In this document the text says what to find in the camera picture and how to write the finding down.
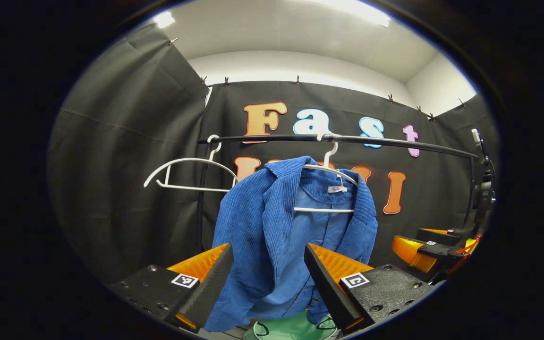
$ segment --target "green object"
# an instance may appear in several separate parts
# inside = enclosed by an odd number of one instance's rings
[[[243,340],[325,340],[337,327],[328,315],[318,325],[311,324],[306,311],[291,318],[260,320],[245,332]]]

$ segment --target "letter s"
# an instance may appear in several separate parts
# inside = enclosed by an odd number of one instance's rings
[[[364,117],[360,119],[360,122],[358,123],[360,125],[360,129],[363,132],[363,134],[360,135],[360,137],[371,137],[371,138],[384,138],[383,137],[383,131],[385,130],[383,127],[382,121],[370,117]],[[382,145],[378,144],[364,144],[368,148],[375,148],[378,149],[382,147]]]

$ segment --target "hanger hook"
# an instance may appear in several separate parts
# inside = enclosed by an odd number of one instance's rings
[[[326,136],[326,135],[329,135],[329,136],[338,136],[338,134],[334,134],[334,133],[319,133],[317,136],[316,136],[316,140],[321,142],[322,141],[322,137]],[[334,155],[336,152],[337,152],[337,148],[339,147],[339,143],[337,142],[333,142],[333,150],[329,151],[328,153],[325,153],[324,154],[324,163],[323,163],[323,166],[325,168],[328,168],[329,167],[329,158],[331,157],[331,155]]]
[[[211,136],[209,136],[209,138],[207,138],[207,142],[208,143],[211,143],[211,140],[214,139],[214,138],[219,138],[220,136],[216,135],[216,134],[212,134]],[[211,153],[209,154],[209,160],[210,161],[213,161],[213,155],[215,155],[220,149],[222,148],[222,143],[219,142],[218,143],[218,148],[215,149],[215,150],[212,150]]]

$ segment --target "orange gripper pad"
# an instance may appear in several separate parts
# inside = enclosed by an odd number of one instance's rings
[[[175,265],[168,267],[168,269],[170,271],[174,271],[175,273],[193,276],[198,278],[200,282],[203,282],[207,276],[207,273],[209,273],[211,267],[213,267],[215,261],[217,261],[222,252],[224,252],[227,245],[228,243],[224,243],[224,245],[215,247],[211,250],[207,250],[206,252],[176,263]]]
[[[425,245],[425,243],[396,235],[393,237],[391,249],[397,256],[406,261],[408,265],[419,269],[423,273],[428,273],[432,267],[434,267],[434,264],[436,264],[438,259],[417,253],[417,249],[423,245]]]
[[[186,318],[184,315],[178,313],[178,314],[175,314],[175,318],[179,322],[184,323],[185,325],[187,325],[188,327],[196,329],[196,325],[194,323],[192,323],[192,321],[188,320],[188,318]]]
[[[434,233],[436,233],[436,234],[445,234],[445,235],[447,235],[447,234],[449,233],[448,230],[442,230],[442,229],[435,229],[435,230],[434,230],[434,229],[427,229],[427,230],[426,230],[425,228],[421,228],[421,230],[434,232]]]
[[[352,260],[347,256],[337,254],[332,250],[324,249],[323,247],[316,246],[311,243],[309,243],[309,245],[312,247],[314,253],[316,256],[318,256],[320,262],[322,262],[324,268],[326,268],[337,285],[339,285],[339,280],[345,276],[362,273],[373,269],[371,266],[360,263],[356,260]]]

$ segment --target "black clothing rail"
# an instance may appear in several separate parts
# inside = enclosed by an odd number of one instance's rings
[[[211,139],[210,144],[225,143],[225,142],[272,142],[272,141],[284,141],[284,142],[318,142],[316,140],[317,135],[265,135],[265,136],[231,136],[231,137],[215,137]],[[199,140],[199,144],[207,144],[207,140]],[[325,135],[321,138],[321,142],[346,142],[357,144],[374,144],[374,145],[387,145],[398,146],[400,148],[413,148],[419,150],[433,151],[436,153],[446,153],[448,155],[455,155],[459,157],[466,157],[469,159],[478,159],[479,156],[473,153],[467,153],[462,150],[447,148],[446,146],[408,142],[405,140],[388,139],[388,138],[371,138],[371,137],[357,137],[357,136],[333,136]]]

